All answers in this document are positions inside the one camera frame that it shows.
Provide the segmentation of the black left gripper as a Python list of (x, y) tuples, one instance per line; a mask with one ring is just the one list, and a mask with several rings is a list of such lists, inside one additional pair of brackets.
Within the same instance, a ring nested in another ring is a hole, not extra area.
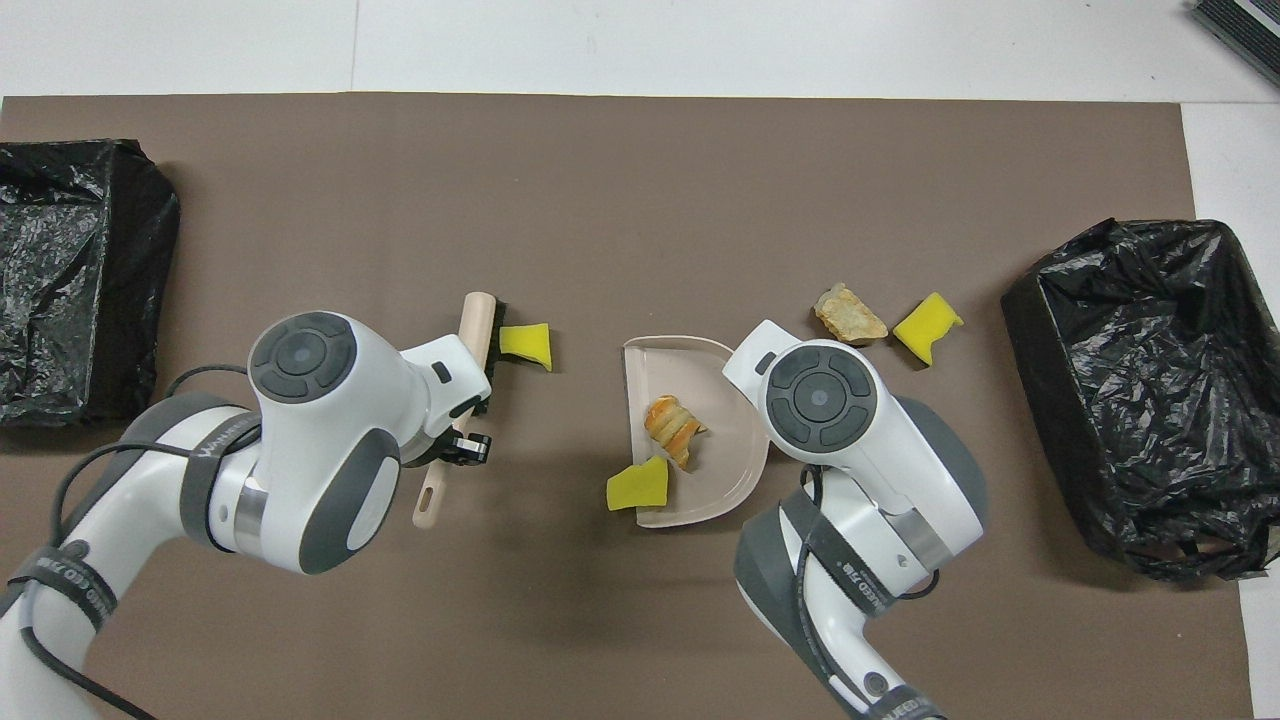
[[(451, 410), (451, 418), (460, 419), (465, 414), (483, 416), (489, 409), (490, 397), (475, 395)], [(445, 430), (436, 439), (436, 460), (456, 466), (476, 466), (488, 461), (492, 437), (483, 433), (463, 433)]]

